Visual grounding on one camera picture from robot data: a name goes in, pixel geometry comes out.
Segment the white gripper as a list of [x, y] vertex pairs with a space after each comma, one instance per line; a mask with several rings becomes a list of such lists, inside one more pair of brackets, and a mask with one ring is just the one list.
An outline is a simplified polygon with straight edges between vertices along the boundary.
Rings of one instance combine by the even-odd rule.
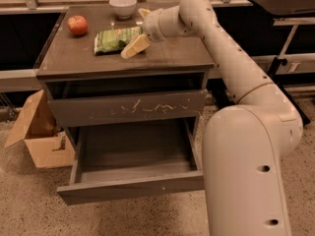
[[142, 29], [144, 34], [139, 34], [131, 39], [121, 52], [121, 57], [129, 59], [136, 54], [144, 51], [150, 46], [150, 41], [160, 42], [165, 40], [159, 25], [163, 9], [150, 11], [149, 9], [140, 8], [138, 13], [144, 18]]

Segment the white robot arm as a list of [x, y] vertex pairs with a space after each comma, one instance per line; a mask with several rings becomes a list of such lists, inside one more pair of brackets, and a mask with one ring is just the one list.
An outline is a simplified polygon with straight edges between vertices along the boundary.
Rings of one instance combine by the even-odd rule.
[[123, 49], [123, 57], [153, 41], [195, 33], [234, 102], [211, 117], [203, 136], [210, 236], [292, 236], [281, 160], [301, 140], [299, 112], [224, 30], [209, 0], [181, 0], [139, 13], [143, 33]]

